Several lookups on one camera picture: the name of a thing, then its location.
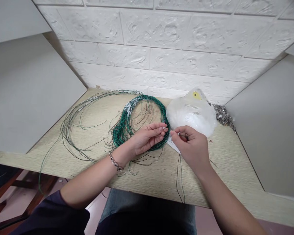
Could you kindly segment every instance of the forearm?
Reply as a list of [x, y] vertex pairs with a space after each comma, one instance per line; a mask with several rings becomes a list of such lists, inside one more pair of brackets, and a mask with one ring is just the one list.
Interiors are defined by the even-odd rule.
[[223, 234], [266, 234], [210, 165], [204, 170], [194, 172], [202, 184]]
[[[112, 153], [112, 157], [120, 166], [125, 166], [134, 155], [126, 142]], [[86, 208], [117, 173], [108, 155], [70, 180], [60, 190], [61, 196], [73, 208]]]

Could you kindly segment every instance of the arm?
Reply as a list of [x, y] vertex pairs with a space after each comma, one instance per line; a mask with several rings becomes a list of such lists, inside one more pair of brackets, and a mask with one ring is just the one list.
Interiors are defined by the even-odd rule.
[[[133, 137], [112, 152], [113, 159], [119, 166], [124, 167], [136, 155], [146, 152], [160, 142], [165, 132], [168, 131], [166, 126], [165, 123], [152, 123], [141, 128]], [[86, 208], [117, 173], [110, 157], [106, 156], [70, 180], [60, 190], [61, 196], [73, 208]]]
[[[125, 166], [138, 154], [146, 152], [163, 139], [165, 123], [152, 123], [135, 133], [112, 152], [119, 166]], [[69, 181], [60, 191], [48, 196], [31, 216], [11, 234], [84, 234], [89, 212], [84, 210], [117, 174], [106, 156]]]
[[206, 136], [189, 126], [178, 127], [170, 134], [182, 157], [200, 180], [222, 233], [265, 235], [266, 232], [258, 221], [226, 187], [212, 168]]

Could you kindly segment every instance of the right hand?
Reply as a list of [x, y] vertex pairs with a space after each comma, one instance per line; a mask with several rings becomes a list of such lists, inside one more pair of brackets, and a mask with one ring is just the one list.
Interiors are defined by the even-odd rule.
[[195, 174], [210, 168], [207, 137], [190, 126], [170, 131], [173, 143]]

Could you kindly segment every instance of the wooden tabletop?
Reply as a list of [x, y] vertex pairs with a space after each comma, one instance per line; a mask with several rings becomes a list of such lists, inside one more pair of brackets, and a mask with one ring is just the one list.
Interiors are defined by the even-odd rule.
[[[102, 91], [90, 88], [77, 103]], [[112, 138], [108, 131], [117, 122], [117, 115], [122, 112], [125, 104], [133, 97], [135, 95], [109, 96], [96, 101], [85, 109], [81, 118], [83, 127], [92, 127], [104, 123], [93, 128], [73, 127], [72, 140], [75, 145], [85, 149], [103, 138], [108, 138], [105, 139], [106, 142], [111, 141]], [[169, 99], [159, 98], [159, 100], [165, 106], [170, 102]], [[141, 110], [144, 112], [144, 109], [144, 104], [137, 105], [132, 116], [135, 117], [135, 114], [139, 114]], [[79, 125], [79, 119], [78, 116], [74, 121], [76, 126]], [[159, 110], [154, 105], [153, 121], [160, 121], [159, 119]], [[64, 117], [25, 155], [0, 151], [0, 164], [39, 172], [46, 153], [60, 135], [60, 126], [63, 120]], [[218, 125], [214, 134], [208, 138], [208, 147], [210, 159], [217, 166], [213, 165], [215, 171], [256, 218], [294, 227], [294, 201], [271, 195], [263, 190], [237, 134], [231, 128]], [[71, 146], [69, 149], [74, 151], [76, 155], [78, 154]], [[88, 151], [87, 155], [95, 160], [102, 159], [107, 155], [105, 151], [109, 151], [105, 147], [104, 141], [88, 150], [91, 151]], [[179, 154], [167, 144], [164, 146], [161, 156], [160, 154], [161, 149], [150, 153], [155, 158], [142, 158], [142, 160], [146, 160], [141, 163], [152, 163], [150, 166], [131, 164], [131, 173], [127, 171], [122, 177], [115, 177], [108, 187], [181, 202], [176, 189], [178, 171], [177, 185], [183, 199], [181, 169], [178, 169], [177, 165]], [[73, 178], [92, 164], [90, 161], [82, 161], [71, 155], [64, 147], [62, 138], [60, 138], [47, 154], [42, 173]], [[182, 160], [182, 176], [186, 203], [209, 207], [199, 180], [184, 160]]]

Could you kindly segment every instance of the floor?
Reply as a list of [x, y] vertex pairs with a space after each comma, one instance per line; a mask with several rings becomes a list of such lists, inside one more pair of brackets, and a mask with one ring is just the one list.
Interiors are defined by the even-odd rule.
[[[18, 180], [28, 177], [28, 172], [23, 171]], [[61, 189], [67, 183], [66, 179], [59, 178], [49, 194]], [[106, 204], [106, 197], [109, 195], [109, 188], [105, 188], [86, 209], [90, 212], [90, 220], [85, 229], [85, 235], [94, 235], [97, 229], [101, 213]], [[16, 217], [24, 212], [34, 197], [36, 190], [10, 187], [2, 196], [0, 202], [7, 199], [7, 205], [0, 213], [0, 222]], [[294, 235], [294, 228], [281, 224], [259, 220], [260, 224], [269, 235]], [[196, 207], [196, 227], [201, 235], [222, 235], [211, 209]]]

